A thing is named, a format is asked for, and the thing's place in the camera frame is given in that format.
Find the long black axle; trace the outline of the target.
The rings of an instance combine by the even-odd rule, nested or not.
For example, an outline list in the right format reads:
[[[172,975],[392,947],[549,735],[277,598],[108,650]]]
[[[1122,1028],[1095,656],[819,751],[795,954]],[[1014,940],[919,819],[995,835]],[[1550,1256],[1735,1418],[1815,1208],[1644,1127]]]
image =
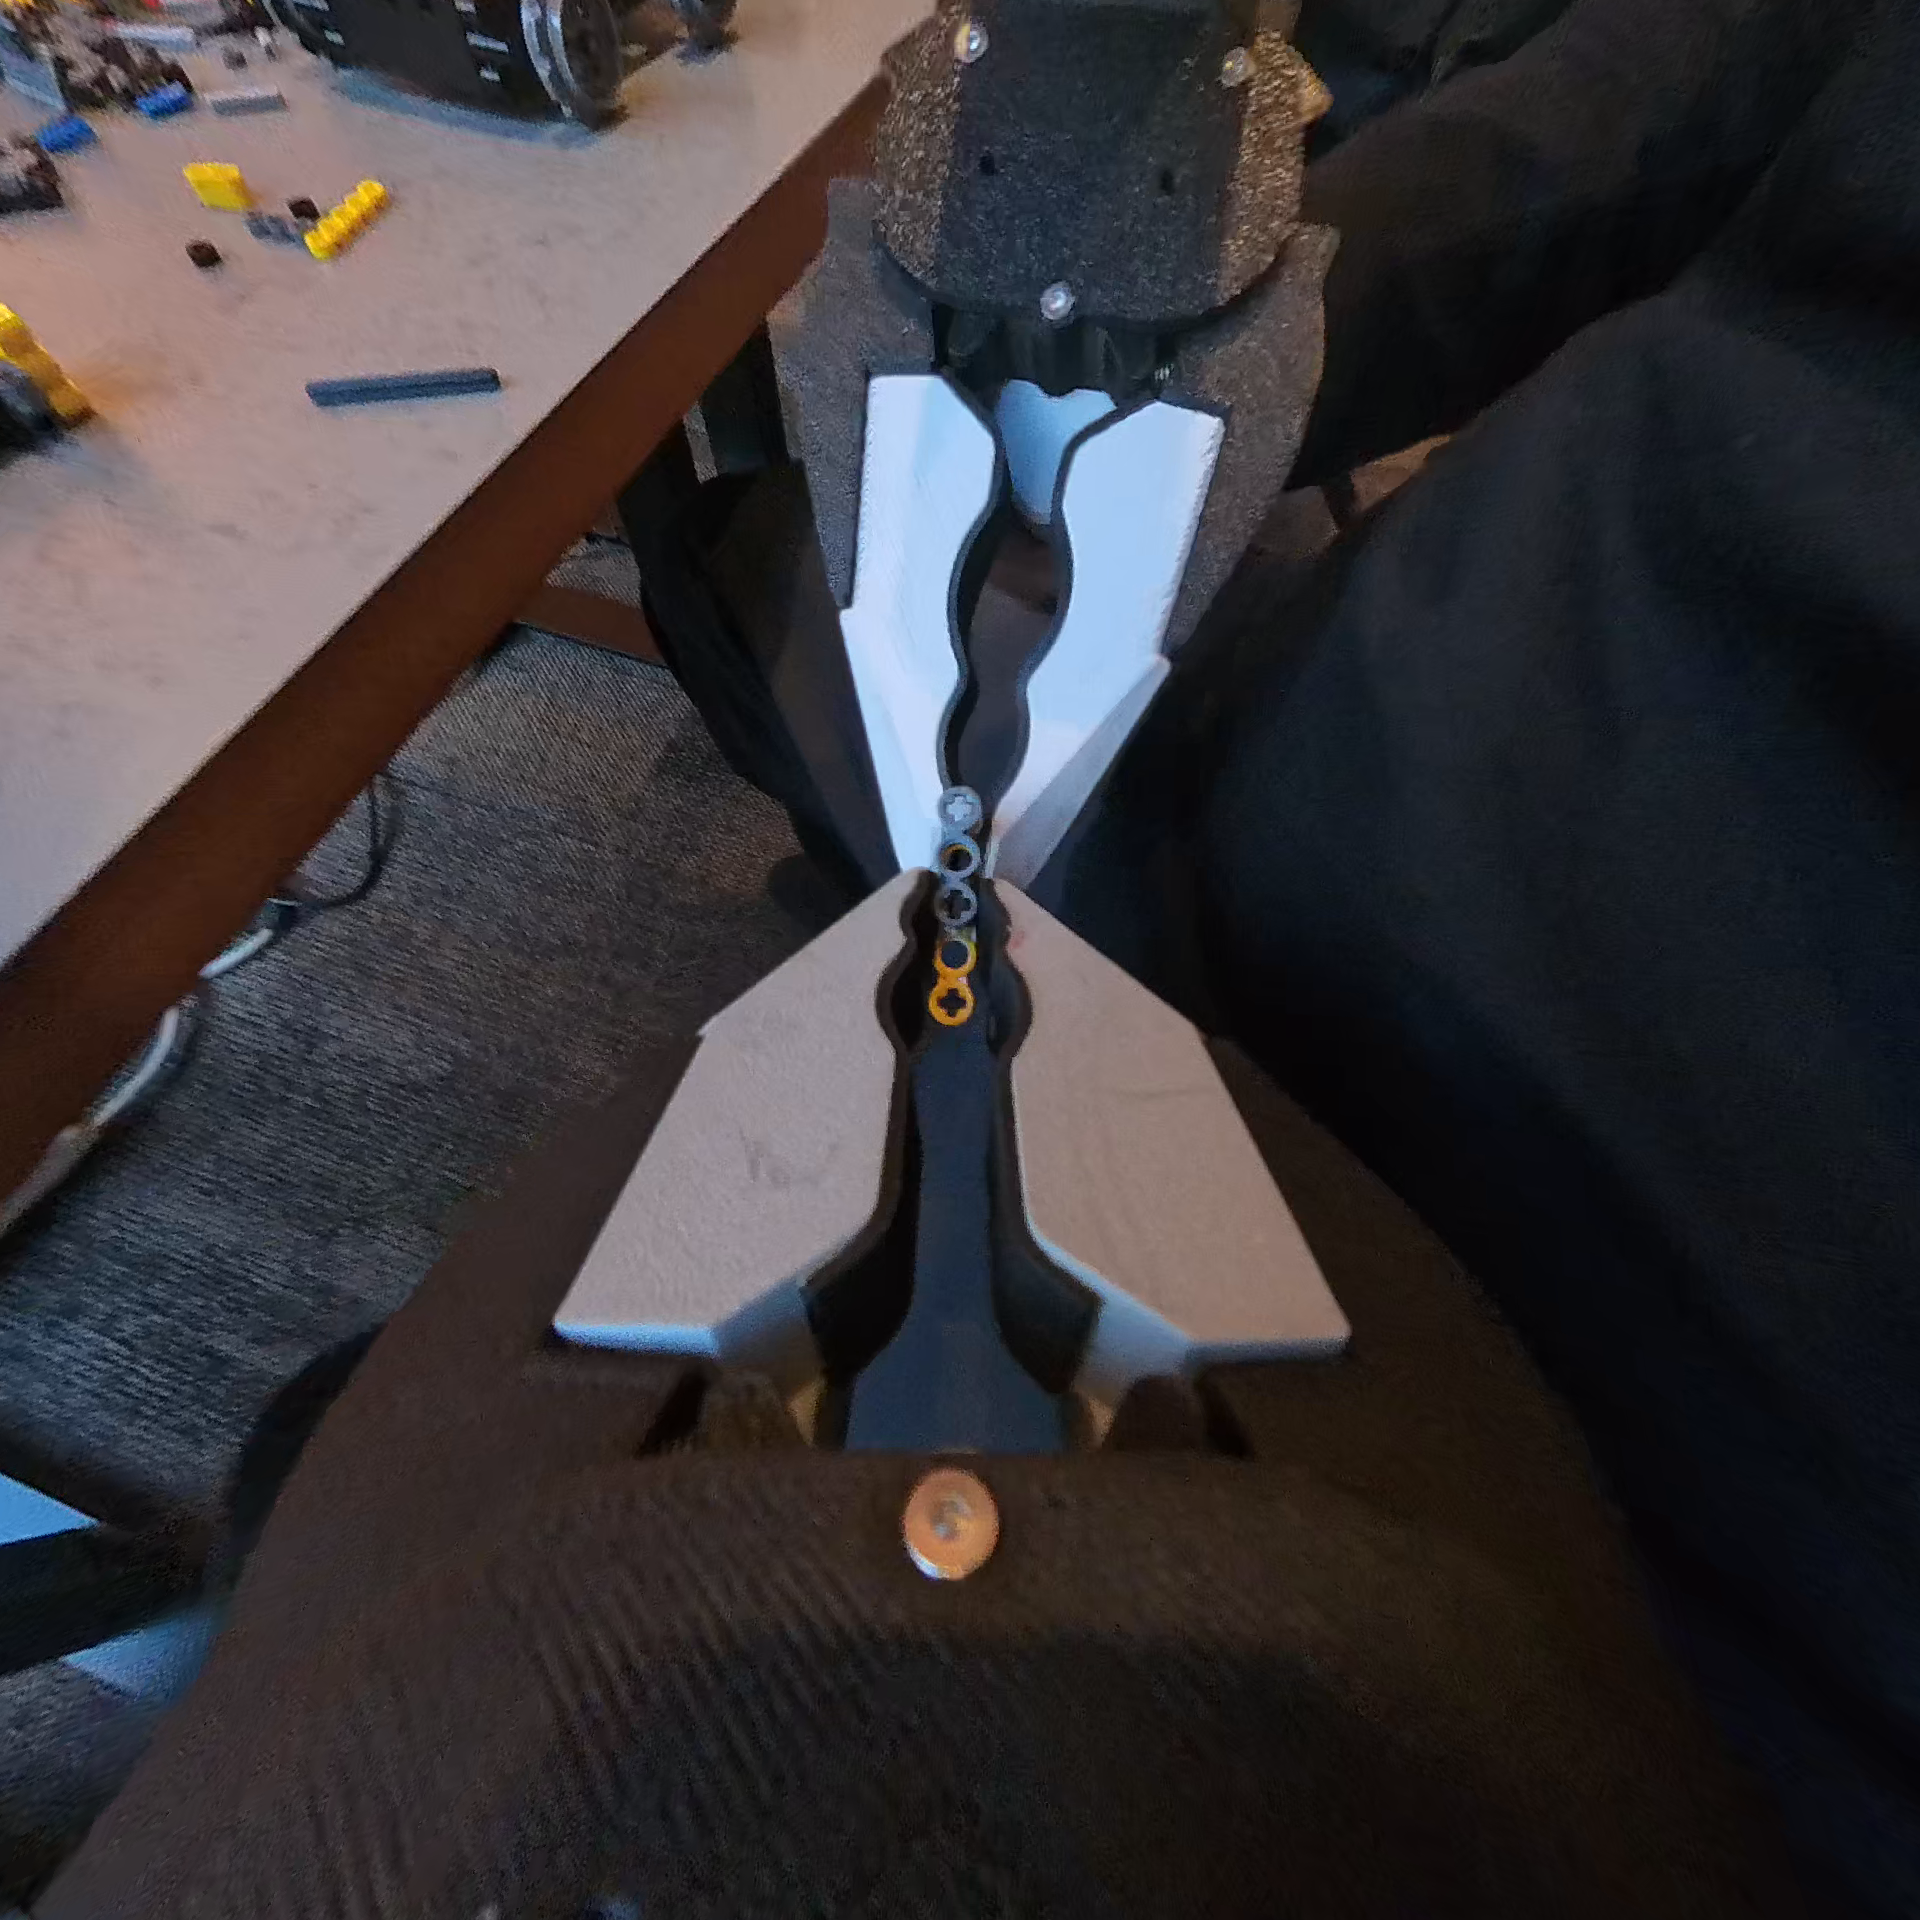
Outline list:
[[[485,397],[495,394],[503,394],[503,376],[495,367],[423,367],[383,374],[335,374],[304,383],[304,396],[322,412]]]

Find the person's black top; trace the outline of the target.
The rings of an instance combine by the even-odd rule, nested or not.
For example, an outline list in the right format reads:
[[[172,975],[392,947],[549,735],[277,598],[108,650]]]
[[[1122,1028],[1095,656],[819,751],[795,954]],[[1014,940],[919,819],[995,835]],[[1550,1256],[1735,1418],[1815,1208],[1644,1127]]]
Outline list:
[[[1915,1916],[1915,83],[1221,602],[1058,893],[1498,1296],[1819,1916]]]

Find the black and yellow toy vehicle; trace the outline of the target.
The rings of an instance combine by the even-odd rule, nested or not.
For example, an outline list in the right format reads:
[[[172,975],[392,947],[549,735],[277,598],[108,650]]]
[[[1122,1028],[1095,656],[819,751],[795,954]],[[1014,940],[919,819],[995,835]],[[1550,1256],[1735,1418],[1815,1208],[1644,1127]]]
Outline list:
[[[732,43],[735,2],[271,2],[308,54],[442,106],[566,120],[620,116],[637,64]]]

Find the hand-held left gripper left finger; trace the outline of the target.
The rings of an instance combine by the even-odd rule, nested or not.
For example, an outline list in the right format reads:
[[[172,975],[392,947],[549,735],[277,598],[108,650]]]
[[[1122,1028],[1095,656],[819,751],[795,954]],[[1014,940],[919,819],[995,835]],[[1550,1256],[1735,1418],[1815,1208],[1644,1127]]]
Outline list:
[[[893,1218],[900,872],[712,1015],[556,1310],[558,1341],[701,1360],[787,1395],[828,1371],[821,1294]]]

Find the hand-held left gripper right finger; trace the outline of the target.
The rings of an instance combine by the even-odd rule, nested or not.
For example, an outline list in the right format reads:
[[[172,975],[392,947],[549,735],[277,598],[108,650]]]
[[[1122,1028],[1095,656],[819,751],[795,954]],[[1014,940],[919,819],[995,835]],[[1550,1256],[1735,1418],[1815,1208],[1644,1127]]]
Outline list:
[[[1077,1395],[1326,1360],[1352,1327],[1202,1032],[1014,885],[1003,1059],[1036,1331]]]

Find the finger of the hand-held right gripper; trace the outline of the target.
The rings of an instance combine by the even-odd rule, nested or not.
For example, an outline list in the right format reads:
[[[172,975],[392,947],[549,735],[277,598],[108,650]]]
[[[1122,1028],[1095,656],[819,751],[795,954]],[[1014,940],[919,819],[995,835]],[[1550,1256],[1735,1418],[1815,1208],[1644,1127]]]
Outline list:
[[[1031,886],[1158,698],[1226,431],[1222,415],[1147,400],[1062,445],[1046,528],[1067,586],[1020,680],[1024,744],[995,812],[996,880]]]
[[[871,379],[838,628],[900,871],[923,869],[938,848],[947,740],[966,683],[957,598],[999,502],[1000,450],[966,394],[934,372]]]

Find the grey and yellow brick subassembly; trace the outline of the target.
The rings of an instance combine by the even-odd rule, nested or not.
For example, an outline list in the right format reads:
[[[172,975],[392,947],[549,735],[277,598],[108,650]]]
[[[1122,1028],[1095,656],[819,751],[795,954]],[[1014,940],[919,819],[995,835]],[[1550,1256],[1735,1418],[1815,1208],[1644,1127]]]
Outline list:
[[[34,330],[2,303],[2,450],[34,447],[92,419],[83,389],[44,349]]]

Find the person's right forearm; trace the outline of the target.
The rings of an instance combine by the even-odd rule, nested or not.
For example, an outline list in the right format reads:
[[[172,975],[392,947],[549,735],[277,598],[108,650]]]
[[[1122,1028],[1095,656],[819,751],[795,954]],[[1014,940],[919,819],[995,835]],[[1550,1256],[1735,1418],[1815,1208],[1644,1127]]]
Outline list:
[[[1571,5],[1303,181],[1336,238],[1286,485],[1455,431],[1726,227],[1846,56],[1915,5]]]

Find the pile of small building bricks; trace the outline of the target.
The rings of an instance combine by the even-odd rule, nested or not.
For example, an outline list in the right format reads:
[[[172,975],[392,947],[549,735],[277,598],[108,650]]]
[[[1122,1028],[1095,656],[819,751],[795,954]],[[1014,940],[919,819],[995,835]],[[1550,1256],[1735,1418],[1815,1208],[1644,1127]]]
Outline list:
[[[5,2],[5,86],[46,109],[34,133],[5,135],[5,218],[63,203],[58,155],[93,140],[92,115],[156,120],[182,112],[198,99],[189,54],[218,40],[229,68],[239,68],[247,48],[277,51],[277,29],[277,14],[259,2]]]

